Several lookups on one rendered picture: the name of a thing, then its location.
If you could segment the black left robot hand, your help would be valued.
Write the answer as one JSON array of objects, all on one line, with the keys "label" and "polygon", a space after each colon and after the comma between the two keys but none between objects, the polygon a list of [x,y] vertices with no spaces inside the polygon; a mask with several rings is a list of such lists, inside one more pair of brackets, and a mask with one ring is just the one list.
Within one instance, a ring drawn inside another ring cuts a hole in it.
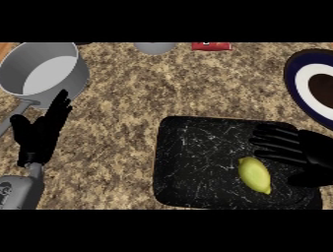
[{"label": "black left robot hand", "polygon": [[43,116],[35,122],[21,114],[9,117],[14,141],[20,145],[17,166],[27,163],[45,164],[51,158],[58,132],[72,110],[67,91],[61,90],[52,99]]}]

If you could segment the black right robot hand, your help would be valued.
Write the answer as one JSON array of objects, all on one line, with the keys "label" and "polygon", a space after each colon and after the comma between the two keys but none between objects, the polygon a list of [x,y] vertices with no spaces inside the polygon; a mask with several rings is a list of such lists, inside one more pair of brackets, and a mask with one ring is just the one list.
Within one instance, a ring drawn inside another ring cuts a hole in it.
[{"label": "black right robot hand", "polygon": [[288,177],[291,186],[311,188],[333,184],[333,138],[307,130],[258,124],[248,142],[261,147],[254,151],[257,158],[301,168]]}]

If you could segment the yellow-green lemon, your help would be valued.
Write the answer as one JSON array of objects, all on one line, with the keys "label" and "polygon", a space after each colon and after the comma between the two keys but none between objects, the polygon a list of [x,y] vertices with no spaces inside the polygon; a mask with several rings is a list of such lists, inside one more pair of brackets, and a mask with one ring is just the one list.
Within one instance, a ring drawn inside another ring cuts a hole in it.
[{"label": "yellow-green lemon", "polygon": [[243,157],[237,160],[237,175],[251,190],[265,195],[270,194],[270,173],[255,158]]}]

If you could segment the blue white brown plate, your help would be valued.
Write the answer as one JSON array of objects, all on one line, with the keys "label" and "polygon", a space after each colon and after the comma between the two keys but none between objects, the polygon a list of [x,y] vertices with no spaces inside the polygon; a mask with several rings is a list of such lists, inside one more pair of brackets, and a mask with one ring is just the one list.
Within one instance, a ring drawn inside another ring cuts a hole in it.
[{"label": "blue white brown plate", "polygon": [[283,82],[300,109],[333,131],[333,50],[295,52],[285,63]]}]

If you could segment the black marbled tray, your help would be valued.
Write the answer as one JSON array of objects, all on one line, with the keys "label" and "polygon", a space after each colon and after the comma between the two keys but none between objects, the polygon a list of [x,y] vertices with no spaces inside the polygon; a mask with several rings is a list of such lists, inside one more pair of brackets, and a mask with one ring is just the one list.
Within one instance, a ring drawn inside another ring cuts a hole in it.
[{"label": "black marbled tray", "polygon": [[157,126],[151,190],[172,207],[214,210],[319,210],[316,188],[288,185],[300,168],[263,161],[271,192],[252,191],[237,175],[237,160],[258,147],[248,143],[260,120],[168,116]]}]

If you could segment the grey round object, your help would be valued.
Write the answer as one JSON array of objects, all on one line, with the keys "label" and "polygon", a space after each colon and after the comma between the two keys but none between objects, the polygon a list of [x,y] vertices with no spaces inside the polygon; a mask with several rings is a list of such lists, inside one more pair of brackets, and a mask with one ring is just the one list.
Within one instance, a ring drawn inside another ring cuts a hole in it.
[{"label": "grey round object", "polygon": [[175,42],[135,42],[135,49],[147,55],[159,55],[175,47]]}]

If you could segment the red packet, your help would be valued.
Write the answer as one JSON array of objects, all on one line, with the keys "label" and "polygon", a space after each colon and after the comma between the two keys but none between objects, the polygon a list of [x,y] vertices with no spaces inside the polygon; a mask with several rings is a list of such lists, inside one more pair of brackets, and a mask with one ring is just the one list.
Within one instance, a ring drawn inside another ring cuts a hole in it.
[{"label": "red packet", "polygon": [[231,46],[228,42],[193,42],[191,49],[202,51],[221,51],[230,50]]}]

